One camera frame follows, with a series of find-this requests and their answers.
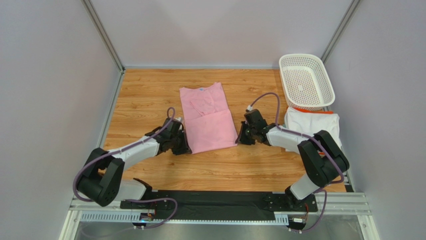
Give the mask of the pink t shirt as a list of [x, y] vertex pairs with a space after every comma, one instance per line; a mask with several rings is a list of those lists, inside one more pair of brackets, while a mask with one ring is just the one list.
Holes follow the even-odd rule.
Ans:
[[188, 145], [193, 154], [232, 148], [237, 131], [220, 82], [209, 87], [182, 87], [179, 96]]

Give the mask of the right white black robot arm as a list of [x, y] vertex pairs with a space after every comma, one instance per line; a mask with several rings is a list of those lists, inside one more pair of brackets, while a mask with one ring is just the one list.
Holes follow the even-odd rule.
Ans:
[[247, 110], [241, 123], [237, 143], [256, 143], [280, 147], [300, 155], [305, 174], [285, 190], [285, 195], [293, 202], [302, 201], [311, 194], [335, 184], [350, 164], [331, 134], [326, 130], [308, 135], [268, 124], [257, 109]]

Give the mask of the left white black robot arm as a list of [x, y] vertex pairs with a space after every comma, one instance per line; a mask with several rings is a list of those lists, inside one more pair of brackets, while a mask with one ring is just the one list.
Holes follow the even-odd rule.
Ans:
[[106, 207], [119, 195], [123, 173], [128, 168], [167, 151], [175, 156], [192, 153], [180, 117], [168, 117], [163, 126], [123, 147], [92, 150], [73, 180], [74, 195], [81, 201]]

